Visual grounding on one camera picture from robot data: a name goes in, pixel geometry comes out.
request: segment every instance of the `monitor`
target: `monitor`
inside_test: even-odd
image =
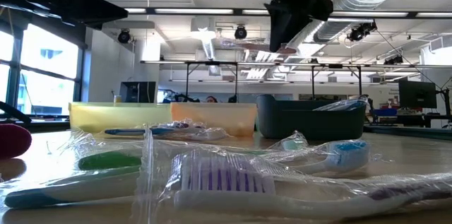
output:
[[[401,107],[436,108],[436,86],[434,83],[399,81]]]
[[[123,82],[121,97],[127,103],[154,103],[155,82]]]

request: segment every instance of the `yellow plastic container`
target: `yellow plastic container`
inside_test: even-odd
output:
[[[171,103],[173,121],[191,119],[207,127],[219,127],[231,136],[253,136],[256,104]]]
[[[71,128],[88,133],[171,122],[168,104],[73,102],[69,104],[69,112]]]

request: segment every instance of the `table surface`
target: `table surface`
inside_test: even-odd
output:
[[[4,180],[20,178],[33,180],[34,177],[70,175],[75,156],[65,155],[65,160],[56,161],[52,154],[52,142],[64,141],[69,132],[34,134],[30,150],[23,156],[0,161],[0,173]],[[347,174],[351,178],[363,178],[387,174],[431,174],[449,172],[452,168],[452,143],[425,138],[364,134],[370,142],[372,154],[378,160],[370,162],[366,168]],[[243,148],[267,148],[276,141],[254,138],[234,138],[218,141],[216,144]],[[57,206],[34,210],[8,210],[0,208],[0,224],[22,223],[128,223],[133,197],[98,201],[75,206]],[[390,216],[354,220],[353,223],[451,223],[450,208],[419,211]]]

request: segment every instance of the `lab room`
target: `lab room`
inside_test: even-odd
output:
[[[0,224],[449,224],[449,4],[0,0]]]

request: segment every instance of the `dark gray plastic bin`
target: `dark gray plastic bin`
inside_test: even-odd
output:
[[[283,139],[300,131],[308,140],[337,141],[362,135],[366,107],[352,111],[312,111],[335,101],[277,101],[257,97],[258,129],[266,138]]]

